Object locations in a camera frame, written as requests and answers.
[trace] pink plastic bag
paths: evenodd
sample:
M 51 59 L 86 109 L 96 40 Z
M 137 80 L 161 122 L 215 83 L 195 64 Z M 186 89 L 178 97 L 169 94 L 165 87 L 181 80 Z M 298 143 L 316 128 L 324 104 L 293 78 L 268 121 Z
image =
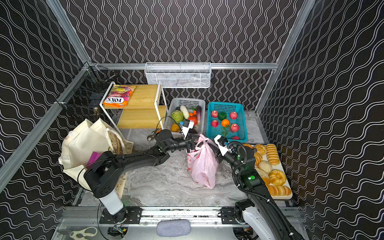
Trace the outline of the pink plastic bag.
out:
M 188 153 L 188 171 L 191 173 L 195 182 L 212 189 L 216 182 L 218 162 L 206 140 L 211 144 L 214 144 L 209 138 L 200 134 L 195 151 Z

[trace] round bun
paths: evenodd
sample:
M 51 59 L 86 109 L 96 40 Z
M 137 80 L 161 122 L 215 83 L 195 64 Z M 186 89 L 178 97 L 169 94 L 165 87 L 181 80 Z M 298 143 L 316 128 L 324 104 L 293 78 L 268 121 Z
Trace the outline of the round bun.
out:
M 258 164 L 258 168 L 263 170 L 266 173 L 270 173 L 273 169 L 272 165 L 268 161 L 261 161 Z
M 281 186 L 287 181 L 287 177 L 285 174 L 277 169 L 272 170 L 269 174 L 269 179 L 271 180 L 271 183 L 275 186 Z
M 264 156 L 266 154 L 266 146 L 262 144 L 256 144 L 253 148 L 257 149 L 257 153 L 261 156 Z
M 277 148 L 274 144 L 266 145 L 266 158 L 272 165 L 276 166 L 280 163 L 279 154 L 277 153 Z
M 269 179 L 269 176 L 266 172 L 264 172 L 263 170 L 255 167 L 257 173 L 260 175 L 260 177 L 263 179 L 265 185 L 269 185 L 271 184 L 271 180 Z
M 269 193 L 272 197 L 275 196 L 289 196 L 292 194 L 292 190 L 287 186 L 267 186 Z
M 255 154 L 253 156 L 255 157 L 255 160 L 256 160 L 255 166 L 257 166 L 263 160 L 263 157 L 260 154 L 258 154 L 257 152 L 255 152 Z

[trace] robotic arm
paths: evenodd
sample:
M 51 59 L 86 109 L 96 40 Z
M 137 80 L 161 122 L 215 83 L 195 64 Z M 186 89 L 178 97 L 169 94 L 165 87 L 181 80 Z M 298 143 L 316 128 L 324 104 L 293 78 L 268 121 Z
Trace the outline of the robotic arm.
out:
M 140 167 L 160 165 L 169 158 L 168 151 L 194 150 L 199 136 L 188 134 L 189 128 L 190 122 L 185 120 L 182 127 L 183 138 L 173 138 L 171 131 L 167 129 L 155 133 L 153 137 L 157 144 L 147 151 L 120 155 L 104 152 L 85 172 L 84 178 L 94 196 L 104 204 L 115 223 L 122 223 L 127 219 L 126 208 L 114 189 L 120 175 Z M 255 149 L 244 147 L 239 142 L 228 142 L 220 135 L 215 138 L 215 142 L 217 145 L 210 146 L 217 161 L 221 163 L 225 160 L 232 166 L 235 184 L 249 198 L 235 203 L 236 220 L 251 225 L 262 240 L 302 239 L 276 206 L 254 169 Z

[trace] scissors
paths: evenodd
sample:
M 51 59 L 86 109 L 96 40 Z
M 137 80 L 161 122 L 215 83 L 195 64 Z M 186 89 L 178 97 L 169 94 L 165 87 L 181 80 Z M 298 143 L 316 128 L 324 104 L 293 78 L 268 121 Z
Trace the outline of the scissors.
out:
M 86 230 L 88 230 L 90 228 L 94 229 L 95 233 L 85 232 Z M 72 231 L 72 230 L 66 230 L 66 229 L 58 229 L 57 231 L 63 235 L 69 233 L 70 237 L 75 239 L 75 240 L 88 240 L 85 237 L 94 237 L 94 236 L 96 236 L 96 234 L 98 232 L 97 228 L 95 228 L 95 227 L 87 227 L 87 228 L 85 228 L 83 230 L 79 230 L 79 231 Z

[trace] teal plastic basket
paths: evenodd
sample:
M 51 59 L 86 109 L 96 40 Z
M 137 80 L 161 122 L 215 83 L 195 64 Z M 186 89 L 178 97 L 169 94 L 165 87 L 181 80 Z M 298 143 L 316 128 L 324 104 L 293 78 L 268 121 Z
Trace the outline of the teal plastic basket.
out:
M 218 134 L 223 135 L 223 126 L 221 126 L 221 121 L 218 118 L 213 118 L 211 112 L 216 110 L 218 112 L 226 112 L 227 119 L 231 124 L 236 123 L 239 125 L 239 131 L 231 132 L 228 131 L 226 138 L 228 141 L 238 141 L 238 142 L 246 142 L 248 141 L 248 133 L 247 133 L 247 125 L 245 124 L 245 114 L 244 107 L 238 103 L 222 103 L 222 102 L 210 102 L 208 104 L 208 118 L 207 118 L 207 137 L 214 139 Z M 229 117 L 231 112 L 237 112 L 237 119 L 233 120 Z M 213 120 L 217 120 L 218 126 L 212 127 L 211 122 Z M 232 139 L 232 137 L 238 136 L 239 139 Z

